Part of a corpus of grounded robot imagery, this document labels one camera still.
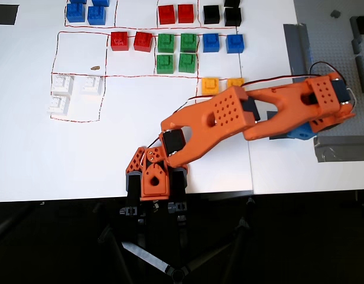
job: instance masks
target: red block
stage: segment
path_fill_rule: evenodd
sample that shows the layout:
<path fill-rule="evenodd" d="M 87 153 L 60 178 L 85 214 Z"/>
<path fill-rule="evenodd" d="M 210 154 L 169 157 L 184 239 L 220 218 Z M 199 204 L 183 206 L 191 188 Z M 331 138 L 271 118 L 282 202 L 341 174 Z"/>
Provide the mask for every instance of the red block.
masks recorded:
<path fill-rule="evenodd" d="M 126 31 L 111 33 L 111 49 L 113 51 L 128 51 L 128 36 Z"/>
<path fill-rule="evenodd" d="M 194 22 L 194 5 L 193 4 L 178 5 L 178 22 L 180 24 Z"/>
<path fill-rule="evenodd" d="M 173 5 L 158 6 L 158 16 L 160 18 L 160 25 L 176 23 Z"/>
<path fill-rule="evenodd" d="M 148 33 L 136 32 L 134 49 L 138 51 L 151 52 L 153 35 Z"/>

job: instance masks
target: green block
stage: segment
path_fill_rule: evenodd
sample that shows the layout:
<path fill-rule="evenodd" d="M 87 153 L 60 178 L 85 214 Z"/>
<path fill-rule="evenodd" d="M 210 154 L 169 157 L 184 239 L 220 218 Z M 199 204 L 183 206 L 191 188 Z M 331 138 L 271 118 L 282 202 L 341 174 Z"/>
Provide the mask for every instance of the green block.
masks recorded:
<path fill-rule="evenodd" d="M 158 52 L 174 53 L 174 34 L 158 35 Z"/>
<path fill-rule="evenodd" d="M 178 71 L 183 73 L 195 73 L 195 54 L 180 54 Z"/>
<path fill-rule="evenodd" d="M 196 34 L 181 34 L 181 52 L 196 52 Z"/>
<path fill-rule="evenodd" d="M 173 55 L 157 56 L 157 74 L 173 74 Z"/>

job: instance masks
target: white block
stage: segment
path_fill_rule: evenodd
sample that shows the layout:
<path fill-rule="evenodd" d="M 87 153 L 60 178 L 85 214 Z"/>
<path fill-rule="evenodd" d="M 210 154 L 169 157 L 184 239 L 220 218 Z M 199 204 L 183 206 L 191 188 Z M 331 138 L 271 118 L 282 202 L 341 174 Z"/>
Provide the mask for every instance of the white block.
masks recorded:
<path fill-rule="evenodd" d="M 100 96 L 102 91 L 103 79 L 98 76 L 86 76 L 85 83 L 82 87 L 82 93 L 85 95 Z"/>
<path fill-rule="evenodd" d="M 57 96 L 71 96 L 73 78 L 71 76 L 56 75 L 53 79 L 52 94 Z"/>
<path fill-rule="evenodd" d="M 49 114 L 67 115 L 70 99 L 67 96 L 52 96 L 50 106 L 48 107 Z"/>

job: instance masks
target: gray baseplate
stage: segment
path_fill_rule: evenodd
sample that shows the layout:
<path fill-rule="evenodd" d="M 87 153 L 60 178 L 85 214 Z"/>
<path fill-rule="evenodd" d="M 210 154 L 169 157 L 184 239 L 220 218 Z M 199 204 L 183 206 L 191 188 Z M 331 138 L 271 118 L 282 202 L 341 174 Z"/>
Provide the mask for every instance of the gray baseplate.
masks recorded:
<path fill-rule="evenodd" d="M 350 18 L 364 15 L 364 0 L 294 0 L 298 23 L 307 24 L 313 62 L 326 61 L 336 67 L 346 78 L 347 85 L 357 97 L 357 116 L 342 125 L 319 133 L 318 136 L 364 135 L 364 93 L 359 82 L 355 55 L 352 47 L 354 39 Z M 330 16 L 333 10 L 341 12 L 335 19 Z M 360 44 L 364 64 L 364 35 Z M 313 73 L 329 73 L 324 65 L 315 66 Z"/>

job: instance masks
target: toy block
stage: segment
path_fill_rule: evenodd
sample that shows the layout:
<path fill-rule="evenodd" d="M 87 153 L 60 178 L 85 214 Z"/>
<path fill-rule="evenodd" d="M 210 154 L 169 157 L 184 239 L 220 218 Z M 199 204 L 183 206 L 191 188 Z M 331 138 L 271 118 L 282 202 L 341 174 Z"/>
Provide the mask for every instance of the toy block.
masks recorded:
<path fill-rule="evenodd" d="M 244 78 L 237 78 L 237 79 L 228 79 L 227 80 L 227 88 L 232 86 L 238 86 L 241 87 L 242 84 L 245 83 Z"/>
<path fill-rule="evenodd" d="M 210 5 L 203 7 L 204 24 L 218 24 L 220 23 L 220 12 L 218 5 Z"/>
<path fill-rule="evenodd" d="M 226 39 L 227 53 L 242 53 L 245 49 L 241 34 L 229 34 Z"/>
<path fill-rule="evenodd" d="M 69 22 L 85 22 L 85 6 L 78 3 L 67 4 L 66 18 Z"/>
<path fill-rule="evenodd" d="M 203 52 L 219 52 L 219 34 L 203 35 Z"/>
<path fill-rule="evenodd" d="M 225 0 L 224 7 L 239 8 L 241 0 Z"/>
<path fill-rule="evenodd" d="M 174 12 L 174 6 L 158 6 L 158 17 L 160 18 L 160 25 L 175 24 L 176 16 Z"/>
<path fill-rule="evenodd" d="M 111 33 L 112 51 L 128 51 L 128 35 L 126 31 L 115 31 Z"/>
<path fill-rule="evenodd" d="M 66 96 L 52 96 L 47 112 L 49 114 L 67 115 L 69 103 L 70 98 Z"/>
<path fill-rule="evenodd" d="M 90 6 L 87 10 L 87 20 L 90 25 L 106 24 L 106 9 L 103 6 Z"/>
<path fill-rule="evenodd" d="M 239 27 L 241 25 L 241 9 L 225 8 L 224 19 L 226 27 Z"/>
<path fill-rule="evenodd" d="M 51 88 L 53 95 L 71 96 L 73 92 L 73 78 L 71 76 L 56 75 Z"/>
<path fill-rule="evenodd" d="M 158 34 L 158 52 L 174 53 L 174 34 Z"/>
<path fill-rule="evenodd" d="M 173 55 L 157 56 L 157 74 L 173 74 Z"/>
<path fill-rule="evenodd" d="M 195 54 L 180 54 L 180 63 L 178 71 L 181 73 L 195 73 Z"/>
<path fill-rule="evenodd" d="M 181 52 L 196 52 L 196 34 L 181 34 Z"/>
<path fill-rule="evenodd" d="M 92 0 L 94 6 L 110 6 L 110 0 Z"/>
<path fill-rule="evenodd" d="M 178 22 L 180 24 L 187 24 L 194 22 L 193 4 L 178 5 Z"/>
<path fill-rule="evenodd" d="M 86 76 L 82 87 L 82 94 L 100 96 L 103 79 L 99 76 Z"/>
<path fill-rule="evenodd" d="M 70 0 L 70 3 L 72 4 L 86 4 L 86 0 Z"/>
<path fill-rule="evenodd" d="M 294 130 L 291 130 L 289 133 L 287 133 L 288 138 L 300 139 L 300 140 L 309 140 L 316 135 L 317 135 L 317 133 L 314 133 L 312 131 L 312 128 L 311 128 L 311 125 L 309 122 L 295 128 Z"/>
<path fill-rule="evenodd" d="M 152 40 L 152 34 L 137 31 L 134 41 L 134 49 L 137 51 L 151 52 Z"/>
<path fill-rule="evenodd" d="M 217 95 L 219 93 L 219 79 L 218 78 L 203 78 L 201 80 L 201 93 L 202 95 Z"/>

